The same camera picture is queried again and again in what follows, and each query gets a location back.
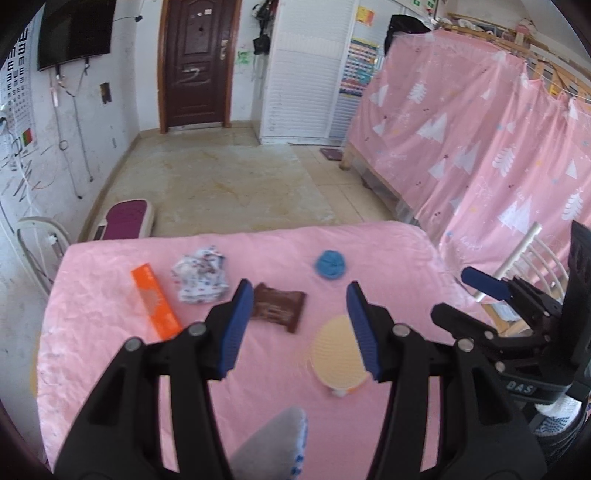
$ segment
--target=electrical outlet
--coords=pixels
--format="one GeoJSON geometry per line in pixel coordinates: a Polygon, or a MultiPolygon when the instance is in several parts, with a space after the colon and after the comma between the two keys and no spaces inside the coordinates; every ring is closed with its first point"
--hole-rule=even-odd
{"type": "Polygon", "coordinates": [[[111,86],[109,85],[109,83],[100,84],[100,96],[103,99],[103,103],[105,105],[113,101],[113,99],[111,98],[111,86]]]}

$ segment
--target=blue gripper pad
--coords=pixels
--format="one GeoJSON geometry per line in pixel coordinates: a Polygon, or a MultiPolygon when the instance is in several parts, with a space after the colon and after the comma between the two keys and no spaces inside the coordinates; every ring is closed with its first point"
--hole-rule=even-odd
{"type": "Polygon", "coordinates": [[[462,271],[462,281],[482,293],[497,300],[509,300],[511,292],[507,282],[497,280],[495,277],[481,272],[472,267],[466,267],[462,271]]]}
{"type": "Polygon", "coordinates": [[[236,293],[229,303],[231,312],[226,329],[220,340],[219,364],[217,367],[219,376],[225,378],[230,370],[233,370],[238,357],[238,350],[244,337],[246,324],[251,317],[254,306],[254,289],[248,280],[242,280],[236,293]]]}
{"type": "Polygon", "coordinates": [[[368,316],[369,304],[357,282],[347,287],[347,311],[365,369],[372,374],[374,380],[379,381],[382,367],[379,361],[378,341],[368,316]]]}

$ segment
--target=brown chocolate wrapper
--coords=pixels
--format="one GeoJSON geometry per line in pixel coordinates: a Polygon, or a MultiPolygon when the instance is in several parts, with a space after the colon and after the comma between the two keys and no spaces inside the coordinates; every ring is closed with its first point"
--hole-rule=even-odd
{"type": "Polygon", "coordinates": [[[251,320],[278,323],[295,333],[307,295],[302,291],[281,291],[260,283],[255,288],[251,320]]]}

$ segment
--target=wall-mounted tv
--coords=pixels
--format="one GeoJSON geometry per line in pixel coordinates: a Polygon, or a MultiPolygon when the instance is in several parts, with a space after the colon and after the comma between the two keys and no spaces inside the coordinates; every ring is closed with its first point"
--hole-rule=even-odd
{"type": "Polygon", "coordinates": [[[39,70],[111,52],[116,0],[47,0],[39,32],[39,70]]]}

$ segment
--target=doormat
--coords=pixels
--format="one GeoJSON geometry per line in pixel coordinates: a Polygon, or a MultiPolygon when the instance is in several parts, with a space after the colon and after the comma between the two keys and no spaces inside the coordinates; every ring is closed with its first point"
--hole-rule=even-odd
{"type": "Polygon", "coordinates": [[[322,153],[327,160],[341,161],[343,159],[343,151],[338,148],[321,148],[320,153],[322,153]]]}

